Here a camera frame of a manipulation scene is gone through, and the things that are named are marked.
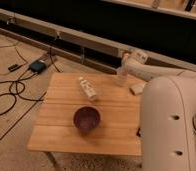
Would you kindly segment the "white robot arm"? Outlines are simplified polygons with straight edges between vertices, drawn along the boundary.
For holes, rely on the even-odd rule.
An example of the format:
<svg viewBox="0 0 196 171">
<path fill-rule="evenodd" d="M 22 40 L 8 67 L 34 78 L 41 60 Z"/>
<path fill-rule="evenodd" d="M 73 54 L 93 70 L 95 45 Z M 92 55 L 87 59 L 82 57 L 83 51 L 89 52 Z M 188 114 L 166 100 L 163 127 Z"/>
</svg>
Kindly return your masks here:
<svg viewBox="0 0 196 171">
<path fill-rule="evenodd" d="M 141 95 L 142 171 L 196 171 L 193 117 L 196 72 L 146 63 L 141 50 L 122 54 L 121 77 L 146 82 Z"/>
</svg>

